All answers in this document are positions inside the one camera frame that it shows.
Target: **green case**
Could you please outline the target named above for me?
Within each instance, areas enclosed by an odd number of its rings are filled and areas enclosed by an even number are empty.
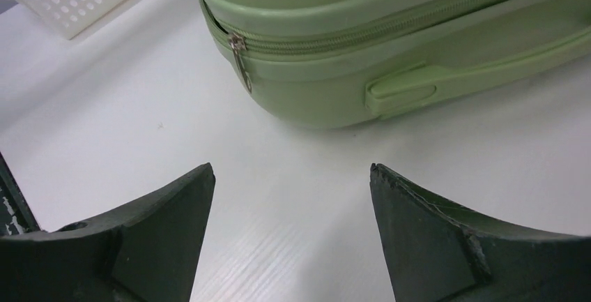
[[[591,0],[201,0],[219,51],[271,114],[385,119],[591,52]]]

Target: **zipper pull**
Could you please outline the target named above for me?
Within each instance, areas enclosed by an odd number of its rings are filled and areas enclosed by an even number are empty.
[[[236,66],[240,71],[240,75],[242,76],[242,80],[244,81],[244,85],[248,90],[248,93],[252,93],[252,83],[246,70],[244,68],[244,63],[242,62],[242,58],[240,57],[240,51],[246,50],[246,44],[244,43],[244,37],[238,35],[237,33],[231,32],[228,34],[228,44],[230,44],[230,48],[232,49],[232,53],[234,54],[234,60],[236,61]]]

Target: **zipper teeth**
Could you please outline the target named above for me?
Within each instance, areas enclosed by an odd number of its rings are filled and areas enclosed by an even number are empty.
[[[467,15],[470,12],[493,5],[499,1],[503,0],[458,0],[437,9],[414,9],[412,13],[396,14],[369,23],[367,27],[361,28],[362,30],[358,32],[348,33],[348,31],[341,31],[342,35],[340,36],[319,38],[317,40],[271,41],[266,40],[268,37],[248,33],[229,24],[217,23],[219,25],[218,27],[221,27],[223,30],[232,31],[243,36],[245,38],[246,49],[249,52],[276,55],[315,54],[347,48],[372,40],[379,40],[385,36],[396,38],[397,36],[425,29],[461,15]],[[224,43],[227,39],[225,31],[221,31],[219,36],[219,38],[224,40]]]

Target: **metal zipper pull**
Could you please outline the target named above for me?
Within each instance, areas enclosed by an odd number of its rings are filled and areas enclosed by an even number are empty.
[[[234,54],[234,60],[236,61],[236,66],[240,71],[240,75],[242,76],[242,80],[244,81],[244,85],[248,90],[248,93],[252,93],[252,82],[246,73],[244,68],[244,63],[242,62],[242,58],[240,57],[240,51],[246,50],[246,44],[244,43],[244,37],[231,32],[228,34],[228,44],[230,44],[230,48],[232,49],[232,53]]]

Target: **green bag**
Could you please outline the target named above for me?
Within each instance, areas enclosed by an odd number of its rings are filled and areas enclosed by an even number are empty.
[[[201,0],[245,88],[338,128],[513,82],[591,51],[591,0]]]

